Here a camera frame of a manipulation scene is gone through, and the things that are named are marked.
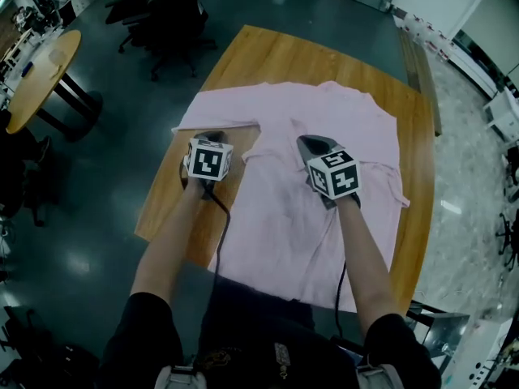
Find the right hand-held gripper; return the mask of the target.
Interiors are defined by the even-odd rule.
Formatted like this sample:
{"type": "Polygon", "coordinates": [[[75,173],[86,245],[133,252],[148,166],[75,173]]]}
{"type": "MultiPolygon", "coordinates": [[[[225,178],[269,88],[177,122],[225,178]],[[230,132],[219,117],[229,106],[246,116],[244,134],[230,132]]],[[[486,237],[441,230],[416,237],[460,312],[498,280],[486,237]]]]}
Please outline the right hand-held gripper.
{"type": "Polygon", "coordinates": [[[337,199],[348,195],[353,195],[359,203],[359,165],[343,146],[319,135],[301,135],[296,143],[311,188],[320,195],[327,210],[336,206],[337,199]]]}

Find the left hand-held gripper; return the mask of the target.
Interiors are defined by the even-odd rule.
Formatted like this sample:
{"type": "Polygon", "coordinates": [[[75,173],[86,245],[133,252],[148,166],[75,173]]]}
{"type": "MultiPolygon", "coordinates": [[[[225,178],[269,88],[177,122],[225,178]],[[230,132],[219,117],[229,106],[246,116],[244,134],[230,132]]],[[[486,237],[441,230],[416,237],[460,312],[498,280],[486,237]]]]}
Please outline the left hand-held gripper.
{"type": "Polygon", "coordinates": [[[197,178],[204,188],[213,189],[217,182],[229,173],[234,147],[228,143],[223,130],[204,131],[189,140],[188,151],[181,162],[182,187],[186,188],[188,178],[197,178]]]}

